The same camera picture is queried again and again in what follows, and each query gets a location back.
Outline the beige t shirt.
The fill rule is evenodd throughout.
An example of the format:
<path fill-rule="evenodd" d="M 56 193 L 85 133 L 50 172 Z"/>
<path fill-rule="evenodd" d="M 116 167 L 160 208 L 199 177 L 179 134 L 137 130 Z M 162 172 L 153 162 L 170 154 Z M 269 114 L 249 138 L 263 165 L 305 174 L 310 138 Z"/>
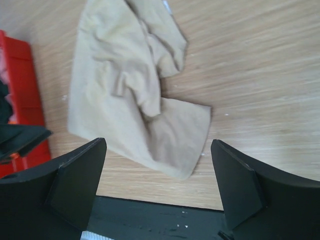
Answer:
<path fill-rule="evenodd" d="M 161 95 L 181 73 L 187 40 L 161 0 L 89 0 L 80 16 L 67 129 L 150 169 L 189 178 L 211 108 Z"/>

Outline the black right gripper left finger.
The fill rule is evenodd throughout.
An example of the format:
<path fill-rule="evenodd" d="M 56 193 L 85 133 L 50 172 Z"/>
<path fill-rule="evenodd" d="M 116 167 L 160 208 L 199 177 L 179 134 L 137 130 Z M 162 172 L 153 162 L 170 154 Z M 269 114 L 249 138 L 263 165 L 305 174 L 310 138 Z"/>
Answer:
<path fill-rule="evenodd" d="M 0 180 L 2 240 L 79 240 L 107 152 L 104 138 Z"/>

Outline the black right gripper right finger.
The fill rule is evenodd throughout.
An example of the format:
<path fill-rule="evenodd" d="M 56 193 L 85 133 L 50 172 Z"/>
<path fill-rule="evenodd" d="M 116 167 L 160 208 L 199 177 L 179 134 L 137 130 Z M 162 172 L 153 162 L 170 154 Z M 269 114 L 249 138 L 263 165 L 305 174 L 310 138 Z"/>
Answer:
<path fill-rule="evenodd" d="M 318 240 L 320 183 L 215 139 L 211 156 L 228 229 L 236 240 Z"/>

